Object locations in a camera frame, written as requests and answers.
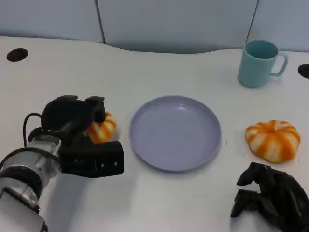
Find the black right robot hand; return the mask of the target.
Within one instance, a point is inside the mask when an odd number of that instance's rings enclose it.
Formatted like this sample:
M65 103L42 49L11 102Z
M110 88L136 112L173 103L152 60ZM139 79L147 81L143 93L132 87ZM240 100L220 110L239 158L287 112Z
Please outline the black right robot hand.
M309 198L300 184L286 172L251 162L240 175L237 185L255 182L260 193L238 190L230 217L237 218L243 211L257 211L268 223L283 232L309 230Z

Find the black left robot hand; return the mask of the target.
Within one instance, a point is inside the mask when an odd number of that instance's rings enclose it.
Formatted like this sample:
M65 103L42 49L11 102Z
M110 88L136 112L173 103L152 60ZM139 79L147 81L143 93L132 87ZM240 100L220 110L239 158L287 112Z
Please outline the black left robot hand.
M41 115L44 130L68 134L82 133L93 122L103 122L105 116L104 97L91 96L79 100L74 95L63 95L49 102Z

